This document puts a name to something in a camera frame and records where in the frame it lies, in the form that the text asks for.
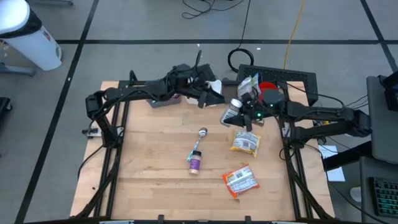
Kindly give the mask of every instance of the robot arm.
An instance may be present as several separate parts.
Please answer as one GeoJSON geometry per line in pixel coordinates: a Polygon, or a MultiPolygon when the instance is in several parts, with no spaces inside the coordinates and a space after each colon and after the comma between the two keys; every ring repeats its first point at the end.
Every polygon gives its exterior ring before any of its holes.
{"type": "MultiPolygon", "coordinates": [[[[206,74],[198,73],[199,70],[200,67],[197,67],[197,64],[192,68],[182,64],[174,66],[165,77],[145,82],[143,86],[130,85],[125,88],[108,88],[105,91],[97,91],[87,96],[87,116],[98,123],[102,131],[104,147],[116,147],[120,143],[117,128],[111,126],[106,118],[106,114],[116,103],[144,99],[167,101],[174,94],[198,99],[200,108],[203,108],[204,105],[224,103],[224,97],[211,88],[207,80],[202,78],[203,75],[206,77],[206,74]]],[[[131,80],[137,80],[134,73],[132,75],[131,80]]]]}
{"type": "Polygon", "coordinates": [[[351,108],[323,108],[304,106],[301,103],[284,100],[277,90],[266,90],[262,101],[244,95],[244,106],[235,117],[224,120],[225,123],[237,126],[246,126],[252,130],[251,123],[270,116],[283,116],[290,122],[303,119],[331,121],[331,124],[313,127],[289,127],[284,130],[284,138],[299,148],[312,139],[337,134],[349,134],[356,137],[365,137],[371,134],[370,118],[360,110],[351,108]]]}

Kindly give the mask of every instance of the small bottle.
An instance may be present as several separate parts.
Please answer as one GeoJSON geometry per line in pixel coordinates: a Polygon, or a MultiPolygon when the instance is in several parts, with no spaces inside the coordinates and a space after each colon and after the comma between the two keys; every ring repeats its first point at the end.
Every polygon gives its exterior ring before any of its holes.
{"type": "Polygon", "coordinates": [[[242,107],[242,105],[243,105],[242,102],[240,102],[239,100],[232,99],[231,103],[228,105],[227,109],[225,110],[224,114],[222,115],[222,117],[220,119],[220,123],[222,125],[229,127],[230,124],[224,123],[224,120],[238,115],[239,109],[242,107]]]}
{"type": "Polygon", "coordinates": [[[189,164],[190,174],[195,174],[195,175],[199,174],[200,161],[201,161],[201,152],[194,151],[192,154],[191,162],[189,164]]]}

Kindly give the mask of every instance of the wooden table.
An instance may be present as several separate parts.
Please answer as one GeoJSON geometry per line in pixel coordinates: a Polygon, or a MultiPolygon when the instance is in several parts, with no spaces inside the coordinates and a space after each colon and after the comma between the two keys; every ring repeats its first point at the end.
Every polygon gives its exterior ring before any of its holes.
{"type": "MultiPolygon", "coordinates": [[[[304,89],[302,82],[290,83],[304,89]]],[[[101,89],[117,85],[103,82],[101,89]]],[[[290,87],[289,95],[291,100],[307,105],[305,93],[290,87]]],[[[163,108],[152,109],[144,100],[132,101],[129,107],[113,219],[156,220],[163,214],[166,220],[244,220],[245,215],[252,220],[295,220],[286,164],[279,159],[282,141],[274,118],[265,119],[263,127],[253,126],[253,133],[261,135],[258,155],[253,158],[229,150],[234,129],[241,128],[220,125],[226,105],[199,109],[183,99],[179,105],[163,108]],[[208,135],[198,147],[202,152],[200,174],[192,176],[186,159],[202,127],[208,129],[208,135]],[[221,176],[245,164],[249,164],[261,187],[233,199],[221,176]]],[[[123,104],[119,111],[120,121],[123,104]]],[[[308,128],[312,122],[296,125],[308,128]]],[[[316,140],[308,144],[318,147],[316,140]]],[[[85,157],[100,145],[100,138],[88,140],[85,157]]],[[[80,212],[98,188],[104,152],[81,170],[71,215],[80,212]]],[[[319,152],[306,147],[302,149],[302,160],[308,189],[334,216],[319,152]]]]}

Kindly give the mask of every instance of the spoon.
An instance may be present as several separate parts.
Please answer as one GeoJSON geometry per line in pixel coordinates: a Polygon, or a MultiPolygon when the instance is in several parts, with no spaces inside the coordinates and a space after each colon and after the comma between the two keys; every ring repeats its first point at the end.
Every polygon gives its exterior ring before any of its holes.
{"type": "Polygon", "coordinates": [[[202,137],[205,137],[205,136],[207,135],[207,128],[201,128],[201,129],[199,129],[198,134],[199,134],[199,139],[197,140],[197,142],[195,143],[195,146],[193,147],[191,153],[189,154],[188,159],[187,159],[187,162],[190,162],[190,161],[191,161],[192,154],[193,154],[194,151],[196,151],[196,149],[197,149],[197,147],[198,147],[198,145],[199,145],[200,139],[201,139],[202,137]]]}

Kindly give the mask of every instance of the red snack bag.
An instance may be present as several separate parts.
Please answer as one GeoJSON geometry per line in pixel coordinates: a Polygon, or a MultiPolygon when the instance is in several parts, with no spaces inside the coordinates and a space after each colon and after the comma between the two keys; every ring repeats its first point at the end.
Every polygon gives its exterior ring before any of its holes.
{"type": "Polygon", "coordinates": [[[223,174],[223,180],[234,198],[247,190],[260,187],[249,165],[223,174]]]}

